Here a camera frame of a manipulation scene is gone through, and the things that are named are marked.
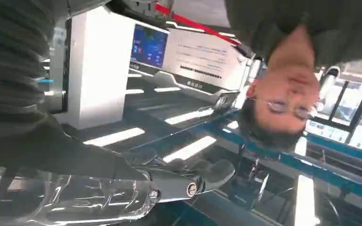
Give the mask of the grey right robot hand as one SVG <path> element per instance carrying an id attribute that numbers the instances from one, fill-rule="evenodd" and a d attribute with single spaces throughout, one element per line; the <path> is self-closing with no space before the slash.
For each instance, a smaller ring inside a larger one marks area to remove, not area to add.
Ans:
<path id="1" fill-rule="evenodd" d="M 145 217 L 158 203 L 224 185 L 228 160 L 177 157 L 155 146 L 116 152 L 65 133 L 50 115 L 30 131 L 0 136 L 0 226 L 100 226 Z"/>

